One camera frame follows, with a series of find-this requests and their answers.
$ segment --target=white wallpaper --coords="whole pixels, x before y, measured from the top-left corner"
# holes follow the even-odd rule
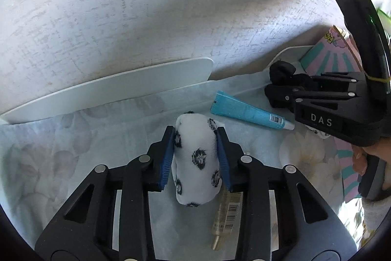
[[[334,0],[0,0],[0,113],[183,58],[212,57],[214,79],[258,71],[267,53],[295,37],[312,44],[328,24],[343,26]]]

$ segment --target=blue tube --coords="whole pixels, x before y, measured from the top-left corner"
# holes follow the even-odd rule
[[[273,129],[294,129],[294,124],[287,121],[284,117],[258,109],[222,91],[217,91],[210,112],[216,115],[228,116],[237,118],[238,120],[268,126]]]

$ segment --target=white sock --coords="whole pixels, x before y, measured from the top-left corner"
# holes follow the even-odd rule
[[[176,120],[171,171],[180,204],[205,204],[220,190],[222,181],[214,133],[218,126],[223,124],[202,114],[185,113]]]

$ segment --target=metal rivet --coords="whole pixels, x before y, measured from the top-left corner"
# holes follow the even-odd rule
[[[240,160],[243,162],[243,163],[251,163],[252,162],[252,158],[251,156],[248,156],[248,155],[244,155],[240,158]]]
[[[285,167],[285,170],[289,173],[289,174],[294,174],[296,173],[296,167],[292,166],[292,165],[288,165],[287,167]]]
[[[95,172],[104,172],[106,170],[106,166],[102,165],[102,164],[99,164],[99,165],[95,166],[94,170],[95,170]]]
[[[151,158],[148,155],[141,155],[138,160],[142,163],[148,163]]]

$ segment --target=barcode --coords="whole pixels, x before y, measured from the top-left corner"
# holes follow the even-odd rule
[[[238,210],[239,210],[239,203],[229,203],[223,232],[232,231],[233,223],[235,221],[236,215],[238,214]]]
[[[271,114],[269,121],[282,124],[282,117]]]

